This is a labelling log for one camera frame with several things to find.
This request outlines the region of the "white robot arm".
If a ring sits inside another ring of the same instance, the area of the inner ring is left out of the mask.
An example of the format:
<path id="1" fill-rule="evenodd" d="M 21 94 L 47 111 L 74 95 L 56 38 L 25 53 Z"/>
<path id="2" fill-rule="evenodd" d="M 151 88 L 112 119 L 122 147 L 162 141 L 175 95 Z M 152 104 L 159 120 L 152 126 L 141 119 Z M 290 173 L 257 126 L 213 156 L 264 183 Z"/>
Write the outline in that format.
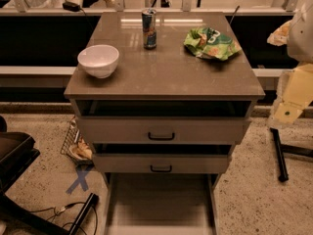
<path id="1" fill-rule="evenodd" d="M 280 127 L 294 123 L 313 102 L 313 0 L 307 0 L 290 21 L 269 35 L 267 42 L 287 45 L 288 55 L 298 61 L 279 78 L 268 124 Z"/>

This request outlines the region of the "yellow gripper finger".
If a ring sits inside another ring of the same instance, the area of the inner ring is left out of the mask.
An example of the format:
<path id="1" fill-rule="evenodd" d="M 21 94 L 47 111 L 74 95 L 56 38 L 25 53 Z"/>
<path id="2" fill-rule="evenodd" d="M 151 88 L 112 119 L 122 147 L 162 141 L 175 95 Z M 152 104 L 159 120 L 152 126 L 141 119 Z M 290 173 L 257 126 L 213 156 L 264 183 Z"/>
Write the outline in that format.
<path id="1" fill-rule="evenodd" d="M 279 78 L 273 119 L 282 124 L 294 123 L 313 101 L 313 65 L 297 66 Z"/>

